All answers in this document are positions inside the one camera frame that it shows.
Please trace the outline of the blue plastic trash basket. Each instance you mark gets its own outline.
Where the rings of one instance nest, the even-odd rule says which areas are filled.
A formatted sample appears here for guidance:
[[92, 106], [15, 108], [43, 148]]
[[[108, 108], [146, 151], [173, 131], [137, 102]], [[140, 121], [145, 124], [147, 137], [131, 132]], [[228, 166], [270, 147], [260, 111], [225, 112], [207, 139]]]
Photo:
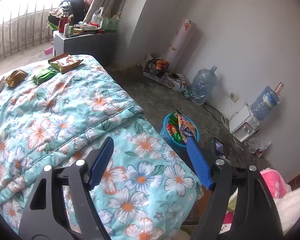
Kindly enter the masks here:
[[186, 148], [186, 143], [179, 131], [178, 118], [175, 117], [176, 113], [177, 111], [174, 111], [164, 117], [159, 134], [175, 152], [179, 152]]

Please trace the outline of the pink pillow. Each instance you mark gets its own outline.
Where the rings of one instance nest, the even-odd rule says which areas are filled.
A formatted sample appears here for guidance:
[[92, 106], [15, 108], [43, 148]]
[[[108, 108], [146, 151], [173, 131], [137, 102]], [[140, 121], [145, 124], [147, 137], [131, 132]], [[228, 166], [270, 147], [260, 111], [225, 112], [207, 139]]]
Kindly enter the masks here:
[[[261, 171], [260, 174], [274, 199], [283, 198], [287, 193], [292, 191], [291, 186], [284, 181], [281, 174], [277, 170], [266, 168], [265, 170]], [[220, 234], [229, 231], [231, 228], [237, 202], [237, 195], [238, 189], [236, 189], [229, 198], [224, 221], [219, 232]]]

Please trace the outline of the white water dispenser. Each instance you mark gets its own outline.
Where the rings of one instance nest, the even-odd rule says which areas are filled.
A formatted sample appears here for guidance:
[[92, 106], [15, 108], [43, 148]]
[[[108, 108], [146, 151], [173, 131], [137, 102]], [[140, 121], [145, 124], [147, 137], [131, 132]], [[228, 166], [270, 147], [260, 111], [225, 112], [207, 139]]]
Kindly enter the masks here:
[[239, 142], [246, 141], [260, 127], [259, 121], [252, 115], [248, 105], [245, 105], [239, 112], [234, 114], [229, 122], [229, 132]]

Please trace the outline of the floral turquoise quilt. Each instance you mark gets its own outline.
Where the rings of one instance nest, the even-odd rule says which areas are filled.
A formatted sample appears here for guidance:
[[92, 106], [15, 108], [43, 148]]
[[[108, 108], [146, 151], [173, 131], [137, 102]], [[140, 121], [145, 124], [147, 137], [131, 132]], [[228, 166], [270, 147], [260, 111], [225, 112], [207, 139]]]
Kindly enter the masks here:
[[36, 84], [46, 61], [0, 92], [0, 213], [13, 231], [45, 165], [85, 159], [107, 137], [114, 152], [90, 193], [112, 239], [177, 239], [202, 189], [197, 176], [92, 56]]

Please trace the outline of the water jug on dispenser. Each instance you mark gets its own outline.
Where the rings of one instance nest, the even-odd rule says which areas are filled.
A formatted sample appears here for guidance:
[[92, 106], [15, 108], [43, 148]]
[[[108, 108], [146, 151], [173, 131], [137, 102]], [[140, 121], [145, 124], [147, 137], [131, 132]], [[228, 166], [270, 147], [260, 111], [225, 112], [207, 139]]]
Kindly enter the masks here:
[[257, 99], [250, 105], [250, 110], [254, 118], [263, 121], [271, 111], [280, 103], [280, 93], [284, 84], [280, 82], [273, 90], [266, 86]]

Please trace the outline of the gold crumpled snack wrapper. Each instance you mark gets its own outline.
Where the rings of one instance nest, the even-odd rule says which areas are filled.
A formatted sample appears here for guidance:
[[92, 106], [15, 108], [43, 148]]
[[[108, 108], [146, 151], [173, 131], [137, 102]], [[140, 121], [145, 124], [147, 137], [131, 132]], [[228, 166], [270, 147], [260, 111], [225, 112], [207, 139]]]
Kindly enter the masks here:
[[5, 82], [7, 85], [11, 88], [16, 87], [19, 85], [21, 82], [23, 82], [28, 76], [28, 73], [21, 70], [17, 69], [13, 71], [8, 77], [6, 77]]

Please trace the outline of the large empty water jug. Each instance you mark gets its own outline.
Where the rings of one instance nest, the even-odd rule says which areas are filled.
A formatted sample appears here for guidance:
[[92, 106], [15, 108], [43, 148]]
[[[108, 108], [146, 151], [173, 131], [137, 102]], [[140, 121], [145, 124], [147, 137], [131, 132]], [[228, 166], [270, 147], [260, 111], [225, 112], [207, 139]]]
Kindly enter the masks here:
[[191, 100], [197, 105], [203, 105], [217, 84], [216, 66], [211, 69], [200, 69], [191, 83]]

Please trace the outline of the green snack packet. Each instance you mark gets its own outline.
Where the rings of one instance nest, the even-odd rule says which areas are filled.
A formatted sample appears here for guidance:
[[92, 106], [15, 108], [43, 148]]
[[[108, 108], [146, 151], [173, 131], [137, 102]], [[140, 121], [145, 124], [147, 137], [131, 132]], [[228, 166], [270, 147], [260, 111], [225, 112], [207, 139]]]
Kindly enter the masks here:
[[45, 69], [42, 69], [39, 72], [37, 72], [33, 76], [33, 80], [37, 85], [40, 85], [40, 84], [50, 80], [51, 78], [53, 78], [56, 74], [57, 74], [57, 72], [54, 71], [53, 69], [45, 68]]

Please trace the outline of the orange biscuit packet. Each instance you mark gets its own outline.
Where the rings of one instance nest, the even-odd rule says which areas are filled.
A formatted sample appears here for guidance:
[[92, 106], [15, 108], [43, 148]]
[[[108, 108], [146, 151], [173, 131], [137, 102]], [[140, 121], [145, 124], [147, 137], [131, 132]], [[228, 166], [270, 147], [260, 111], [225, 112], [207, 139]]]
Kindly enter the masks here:
[[63, 53], [48, 60], [49, 65], [62, 74], [76, 68], [82, 62], [83, 60], [80, 60], [77, 56], [70, 55], [68, 53]]

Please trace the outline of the pink small floor box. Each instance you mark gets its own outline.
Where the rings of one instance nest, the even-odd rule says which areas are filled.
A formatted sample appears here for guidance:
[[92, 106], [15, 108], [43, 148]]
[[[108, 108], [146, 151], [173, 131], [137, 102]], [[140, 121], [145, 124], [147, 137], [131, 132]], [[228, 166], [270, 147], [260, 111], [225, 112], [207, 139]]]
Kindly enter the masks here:
[[44, 54], [49, 55], [53, 53], [53, 47], [49, 47], [47, 49], [44, 50]]

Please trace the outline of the grey bedside cabinet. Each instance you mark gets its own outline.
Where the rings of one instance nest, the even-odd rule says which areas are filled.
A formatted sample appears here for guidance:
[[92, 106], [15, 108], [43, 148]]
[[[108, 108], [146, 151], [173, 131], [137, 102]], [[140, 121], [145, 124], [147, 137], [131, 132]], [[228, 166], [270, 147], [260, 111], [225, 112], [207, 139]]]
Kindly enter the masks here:
[[91, 55], [102, 66], [110, 65], [114, 59], [117, 44], [115, 33], [83, 34], [74, 37], [65, 37], [63, 33], [53, 32], [53, 55], [64, 53], [70, 55]]

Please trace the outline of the balcony railing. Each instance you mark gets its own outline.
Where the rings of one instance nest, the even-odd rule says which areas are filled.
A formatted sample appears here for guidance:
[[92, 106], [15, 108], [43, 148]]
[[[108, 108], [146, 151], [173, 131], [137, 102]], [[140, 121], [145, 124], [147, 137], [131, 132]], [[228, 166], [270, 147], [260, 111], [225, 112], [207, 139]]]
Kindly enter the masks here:
[[48, 16], [56, 6], [27, 5], [0, 17], [0, 61], [44, 42], [52, 41]]

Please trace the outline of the pink patterned roll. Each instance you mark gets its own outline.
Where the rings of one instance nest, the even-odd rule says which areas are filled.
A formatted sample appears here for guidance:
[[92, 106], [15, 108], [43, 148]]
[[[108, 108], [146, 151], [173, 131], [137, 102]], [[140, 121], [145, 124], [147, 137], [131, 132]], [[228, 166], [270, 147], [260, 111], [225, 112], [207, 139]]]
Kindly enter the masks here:
[[164, 60], [168, 62], [168, 70], [170, 72], [176, 67], [196, 29], [197, 25], [191, 20], [186, 18], [182, 20], [164, 56]]

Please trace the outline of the red thermos bottle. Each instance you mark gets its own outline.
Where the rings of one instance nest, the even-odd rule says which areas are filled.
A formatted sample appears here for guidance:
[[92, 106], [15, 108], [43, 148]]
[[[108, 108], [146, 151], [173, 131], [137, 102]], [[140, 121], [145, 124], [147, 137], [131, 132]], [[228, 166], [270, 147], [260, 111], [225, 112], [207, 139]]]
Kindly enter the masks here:
[[64, 33], [64, 27], [68, 23], [69, 14], [66, 12], [59, 19], [58, 31], [59, 33]]

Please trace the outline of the green plastic storage basket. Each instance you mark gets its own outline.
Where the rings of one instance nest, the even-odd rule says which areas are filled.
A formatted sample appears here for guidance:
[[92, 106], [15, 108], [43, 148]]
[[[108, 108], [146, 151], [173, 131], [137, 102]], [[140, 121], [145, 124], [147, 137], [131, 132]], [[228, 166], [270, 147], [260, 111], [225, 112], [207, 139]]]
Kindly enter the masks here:
[[108, 32], [117, 32], [120, 20], [104, 18], [101, 23], [101, 29]]

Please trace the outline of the dark clothes pile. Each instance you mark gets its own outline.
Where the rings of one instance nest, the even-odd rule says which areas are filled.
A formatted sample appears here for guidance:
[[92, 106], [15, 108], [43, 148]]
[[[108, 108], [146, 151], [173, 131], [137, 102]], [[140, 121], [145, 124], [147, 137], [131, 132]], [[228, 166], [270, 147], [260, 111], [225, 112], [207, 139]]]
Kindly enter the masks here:
[[69, 22], [74, 25], [82, 22], [90, 8], [93, 0], [64, 0], [60, 5], [50, 12], [48, 21], [55, 26], [59, 25], [59, 20], [65, 12], [69, 15]]

